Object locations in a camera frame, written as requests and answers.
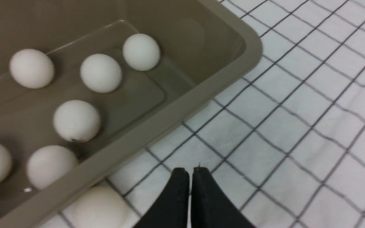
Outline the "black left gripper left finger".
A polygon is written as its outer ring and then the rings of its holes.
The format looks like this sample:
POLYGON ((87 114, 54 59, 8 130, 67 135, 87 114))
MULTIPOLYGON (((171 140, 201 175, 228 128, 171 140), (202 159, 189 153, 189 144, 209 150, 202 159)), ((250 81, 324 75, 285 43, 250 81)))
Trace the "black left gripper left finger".
POLYGON ((189 185, 188 172, 184 168, 175 168, 161 194, 134 227, 187 227, 189 185))

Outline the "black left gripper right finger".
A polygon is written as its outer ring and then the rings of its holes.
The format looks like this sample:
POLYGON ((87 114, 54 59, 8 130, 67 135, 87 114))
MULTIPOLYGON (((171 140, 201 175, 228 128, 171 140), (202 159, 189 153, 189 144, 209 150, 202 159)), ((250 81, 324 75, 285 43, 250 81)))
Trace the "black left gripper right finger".
POLYGON ((220 189, 209 169, 195 167, 191 191, 191 227, 254 228, 220 189))

